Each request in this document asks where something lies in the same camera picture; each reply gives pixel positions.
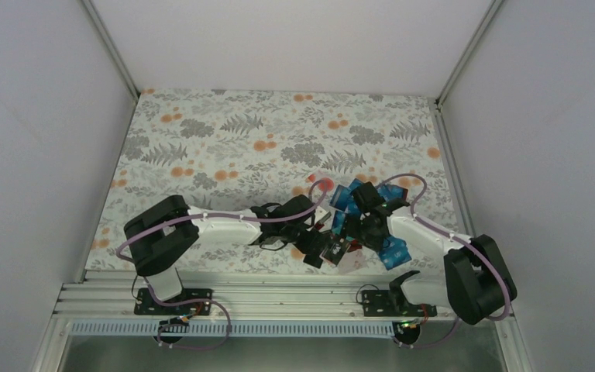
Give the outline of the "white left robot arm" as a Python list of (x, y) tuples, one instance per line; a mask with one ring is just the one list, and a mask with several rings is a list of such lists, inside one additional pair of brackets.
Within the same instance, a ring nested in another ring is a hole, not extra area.
[(328, 213), (305, 195), (280, 204), (220, 212), (190, 206), (181, 195), (171, 195), (129, 220), (123, 227), (125, 246), (138, 276), (154, 293), (162, 312), (173, 314), (184, 305), (176, 263), (195, 244), (244, 245), (279, 250), (292, 245), (307, 264), (319, 268), (332, 235), (318, 229)]

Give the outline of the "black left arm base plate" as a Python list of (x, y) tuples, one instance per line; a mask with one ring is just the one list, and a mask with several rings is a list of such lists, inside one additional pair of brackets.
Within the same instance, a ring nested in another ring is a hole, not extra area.
[(156, 302), (148, 288), (140, 288), (133, 309), (135, 315), (209, 315), (213, 290), (210, 288), (185, 288), (176, 298), (166, 300), (170, 305)]

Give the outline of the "white floral VIP card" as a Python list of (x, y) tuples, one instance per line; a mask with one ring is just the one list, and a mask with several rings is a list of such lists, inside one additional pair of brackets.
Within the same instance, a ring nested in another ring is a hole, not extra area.
[(366, 257), (361, 250), (346, 253), (337, 265), (338, 274), (345, 275), (367, 267)]

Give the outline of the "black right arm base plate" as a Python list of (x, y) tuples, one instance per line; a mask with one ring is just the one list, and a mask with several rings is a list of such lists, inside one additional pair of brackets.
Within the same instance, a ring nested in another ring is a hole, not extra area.
[(438, 314), (435, 306), (413, 305), (396, 291), (362, 290), (359, 301), (366, 317), (423, 317)]

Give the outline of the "black logo card with chip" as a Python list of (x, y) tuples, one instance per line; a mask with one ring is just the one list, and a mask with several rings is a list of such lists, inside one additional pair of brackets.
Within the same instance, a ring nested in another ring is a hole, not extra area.
[(338, 266), (349, 250), (349, 241), (340, 236), (331, 236), (321, 253), (321, 258), (334, 266)]

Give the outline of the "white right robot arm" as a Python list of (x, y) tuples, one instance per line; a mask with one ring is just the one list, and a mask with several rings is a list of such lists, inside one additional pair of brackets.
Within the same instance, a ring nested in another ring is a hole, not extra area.
[(453, 232), (398, 200), (384, 202), (365, 215), (347, 215), (342, 231), (378, 252), (387, 251), (388, 240), (403, 242), (408, 250), (441, 265), (440, 274), (411, 270), (390, 282), (388, 303), (397, 315), (408, 315), (418, 305), (434, 305), (475, 325), (511, 313), (517, 290), (496, 241), (486, 234)]

